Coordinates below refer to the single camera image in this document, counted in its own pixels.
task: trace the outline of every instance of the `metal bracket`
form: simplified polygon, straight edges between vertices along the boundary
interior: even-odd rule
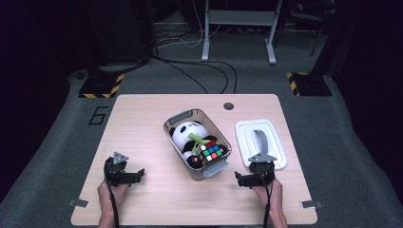
[[[303,208],[314,208],[314,209],[320,209],[324,207],[321,201],[313,201],[313,200],[300,201],[299,205]]]
[[[120,154],[118,152],[113,153],[113,164],[118,164],[128,160],[128,156]]]
[[[86,207],[87,204],[88,204],[88,201],[85,201],[82,199],[72,199],[67,205],[72,206],[72,207],[76,207],[76,206]]]
[[[277,158],[270,156],[268,154],[263,154],[263,153],[258,153],[257,155],[251,157],[248,159],[248,161],[250,162],[257,162],[257,163],[261,163],[261,162],[273,162],[276,161]]]

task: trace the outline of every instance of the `black curtain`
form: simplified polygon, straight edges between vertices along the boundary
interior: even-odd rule
[[[0,200],[63,107],[69,84],[51,44],[22,0],[0,3]]]
[[[403,2],[397,0],[364,1],[357,9],[360,14],[344,66],[334,80],[356,134],[403,204],[402,9]]]

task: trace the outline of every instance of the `panda ear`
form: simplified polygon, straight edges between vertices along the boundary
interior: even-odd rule
[[[172,137],[174,135],[175,127],[169,129],[169,135]]]

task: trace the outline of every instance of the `gray basket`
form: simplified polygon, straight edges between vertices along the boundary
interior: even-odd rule
[[[187,161],[182,156],[182,151],[179,150],[178,146],[173,142],[172,137],[169,134],[169,131],[172,127],[177,127],[179,124],[183,122],[199,122],[201,123],[210,135],[217,137],[217,142],[219,144],[225,145],[228,149],[228,152],[225,155],[218,157],[217,159],[208,162],[205,166],[199,169],[192,168]],[[191,109],[184,111],[174,117],[171,117],[163,124],[163,130],[171,141],[172,145],[175,147],[178,155],[180,156],[181,160],[183,161],[186,169],[193,180],[195,181],[202,181],[206,178],[209,178],[218,172],[220,172],[223,168],[228,165],[227,158],[231,154],[231,145],[228,141],[223,137],[220,131],[216,128],[216,126],[211,122],[211,120],[205,115],[203,111],[200,109]]]

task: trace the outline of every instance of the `panda plush toy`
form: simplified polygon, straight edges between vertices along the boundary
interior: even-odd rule
[[[193,134],[208,141],[217,141],[217,138],[209,135],[205,127],[199,122],[183,122],[177,127],[172,127],[169,130],[169,134],[174,144],[182,152],[183,158],[194,169],[202,168],[203,164],[199,153],[194,151],[196,142],[189,138],[189,135]],[[228,151],[223,145],[220,148],[224,153]]]

